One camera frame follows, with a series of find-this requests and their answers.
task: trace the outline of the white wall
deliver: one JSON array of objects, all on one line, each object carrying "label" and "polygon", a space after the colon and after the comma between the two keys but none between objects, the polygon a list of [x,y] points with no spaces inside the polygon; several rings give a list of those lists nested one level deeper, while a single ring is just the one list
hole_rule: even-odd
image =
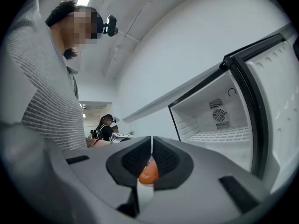
[{"label": "white wall", "polygon": [[100,116],[83,118],[84,134],[87,137],[90,134],[90,130],[94,130],[100,122]]},{"label": "white wall", "polygon": [[79,71],[75,75],[79,101],[112,102],[115,97],[115,81],[100,73]]},{"label": "white wall", "polygon": [[168,107],[130,123],[134,137],[162,136],[178,140]]},{"label": "white wall", "polygon": [[117,127],[118,127],[118,131],[120,133],[128,133],[130,132],[132,129],[131,129],[131,126],[130,124],[127,124],[125,123],[124,121],[122,121],[122,119],[124,118],[122,113],[121,113],[121,105],[122,105],[122,102],[119,101],[118,97],[115,96],[114,99],[113,99],[113,102],[111,104],[111,108],[110,108],[110,114],[117,117],[120,121],[118,121],[116,124],[117,124]]},{"label": "white wall", "polygon": [[268,0],[188,0],[144,37],[117,78],[126,117],[289,23]]}]

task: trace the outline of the refrigerator fan vent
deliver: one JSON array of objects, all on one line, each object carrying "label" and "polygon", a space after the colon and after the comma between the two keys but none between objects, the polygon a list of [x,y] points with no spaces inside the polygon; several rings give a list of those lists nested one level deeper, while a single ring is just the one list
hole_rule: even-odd
[{"label": "refrigerator fan vent", "polygon": [[209,106],[210,106],[211,109],[214,109],[214,108],[216,108],[220,105],[223,105],[220,98],[216,98],[216,99],[209,102]]},{"label": "refrigerator fan vent", "polygon": [[213,118],[217,122],[222,122],[225,119],[225,112],[222,109],[215,109],[213,111]]},{"label": "refrigerator fan vent", "polygon": [[230,128],[229,121],[225,121],[225,122],[222,122],[222,123],[217,123],[216,126],[217,126],[217,129]]}]

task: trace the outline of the orange object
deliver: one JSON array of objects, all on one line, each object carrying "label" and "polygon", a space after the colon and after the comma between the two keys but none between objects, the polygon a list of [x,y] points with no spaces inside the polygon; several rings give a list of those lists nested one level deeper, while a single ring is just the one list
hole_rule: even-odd
[{"label": "orange object", "polygon": [[142,184],[153,184],[158,179],[158,167],[155,160],[153,160],[140,174],[139,182]]}]

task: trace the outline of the woman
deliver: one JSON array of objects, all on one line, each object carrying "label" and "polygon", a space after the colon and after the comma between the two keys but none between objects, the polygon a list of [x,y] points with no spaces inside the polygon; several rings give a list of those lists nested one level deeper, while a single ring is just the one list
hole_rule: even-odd
[{"label": "woman", "polygon": [[105,141],[111,141],[113,130],[110,127],[110,125],[112,123],[113,123],[113,116],[111,114],[106,114],[101,118],[100,123],[96,128],[97,130],[100,130],[102,132],[103,140]]}]

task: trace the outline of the open refrigerator door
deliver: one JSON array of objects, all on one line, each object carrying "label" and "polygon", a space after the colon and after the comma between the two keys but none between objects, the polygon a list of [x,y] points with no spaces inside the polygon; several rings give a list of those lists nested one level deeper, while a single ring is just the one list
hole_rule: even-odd
[{"label": "open refrigerator door", "polygon": [[221,153],[271,192],[299,160],[299,63],[280,34],[226,55],[169,105],[178,138]]}]

